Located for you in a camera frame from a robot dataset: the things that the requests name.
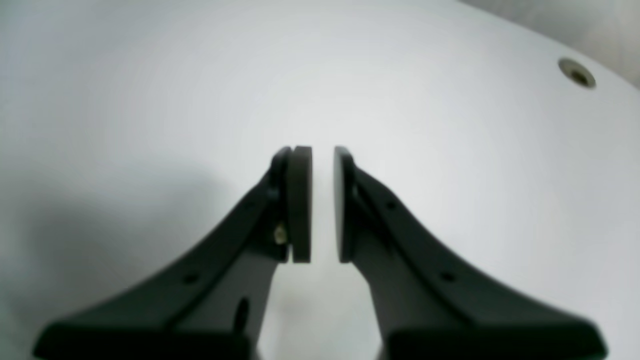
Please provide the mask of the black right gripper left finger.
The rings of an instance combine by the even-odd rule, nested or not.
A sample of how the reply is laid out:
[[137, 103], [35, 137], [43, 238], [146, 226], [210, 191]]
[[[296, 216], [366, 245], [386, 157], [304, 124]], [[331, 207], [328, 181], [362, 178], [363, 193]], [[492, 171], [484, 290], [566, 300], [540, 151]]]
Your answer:
[[284, 146], [193, 249], [46, 326], [42, 360], [253, 360], [276, 268], [311, 262], [313, 151]]

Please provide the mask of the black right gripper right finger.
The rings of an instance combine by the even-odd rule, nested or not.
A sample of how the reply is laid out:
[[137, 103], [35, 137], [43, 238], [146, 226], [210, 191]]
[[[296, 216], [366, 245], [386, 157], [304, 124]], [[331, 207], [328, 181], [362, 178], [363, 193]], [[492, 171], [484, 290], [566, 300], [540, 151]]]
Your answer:
[[603, 360], [597, 326], [487, 275], [334, 148], [338, 259], [368, 284], [384, 360]]

